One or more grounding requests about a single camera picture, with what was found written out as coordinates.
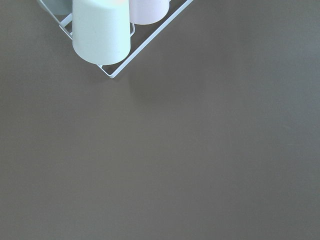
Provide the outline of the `white plastic cup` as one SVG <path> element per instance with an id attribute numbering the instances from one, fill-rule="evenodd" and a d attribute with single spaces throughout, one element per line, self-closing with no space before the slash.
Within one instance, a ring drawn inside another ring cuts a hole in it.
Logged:
<path id="1" fill-rule="evenodd" d="M 72 46 L 83 60 L 113 65 L 131 50 L 130 14 L 127 0 L 74 0 Z"/>

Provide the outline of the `pink plastic cup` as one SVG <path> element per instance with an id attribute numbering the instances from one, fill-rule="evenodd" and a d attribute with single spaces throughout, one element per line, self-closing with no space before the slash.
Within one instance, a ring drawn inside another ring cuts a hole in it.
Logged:
<path id="1" fill-rule="evenodd" d="M 169 0 L 130 0 L 129 19 L 135 25 L 150 25 L 163 19 L 169 8 Z"/>

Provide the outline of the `grey-blue plastic cup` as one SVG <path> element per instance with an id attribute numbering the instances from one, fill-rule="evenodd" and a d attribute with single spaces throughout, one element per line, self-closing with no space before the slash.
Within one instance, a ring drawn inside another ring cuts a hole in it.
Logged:
<path id="1" fill-rule="evenodd" d="M 53 15 L 69 15 L 72 12 L 72 0 L 37 0 L 44 11 L 50 11 Z"/>

